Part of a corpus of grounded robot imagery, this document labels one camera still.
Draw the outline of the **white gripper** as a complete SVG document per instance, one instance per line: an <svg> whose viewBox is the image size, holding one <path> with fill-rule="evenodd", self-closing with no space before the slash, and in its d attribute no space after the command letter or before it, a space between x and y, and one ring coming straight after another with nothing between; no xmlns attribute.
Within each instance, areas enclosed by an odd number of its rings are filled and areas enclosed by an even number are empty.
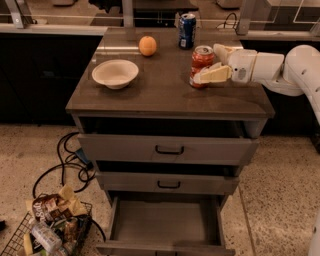
<svg viewBox="0 0 320 256"><path fill-rule="evenodd" d="M194 83L221 83L230 78L234 82L239 83L248 83L251 80L257 57L255 50L241 49L240 47L230 47L215 43L213 45L213 52L221 62L215 63L210 67L202 68L194 75Z"/></svg>

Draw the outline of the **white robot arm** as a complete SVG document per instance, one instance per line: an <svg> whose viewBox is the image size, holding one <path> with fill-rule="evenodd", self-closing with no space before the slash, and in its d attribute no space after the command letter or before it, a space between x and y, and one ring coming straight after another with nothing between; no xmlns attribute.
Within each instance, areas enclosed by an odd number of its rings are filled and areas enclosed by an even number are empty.
<svg viewBox="0 0 320 256"><path fill-rule="evenodd" d="M221 44L219 62L199 82L259 82L282 96L305 96L319 107L319 51L300 45L289 53L263 53ZM254 256L319 256L319 152L304 138L262 139L239 191Z"/></svg>

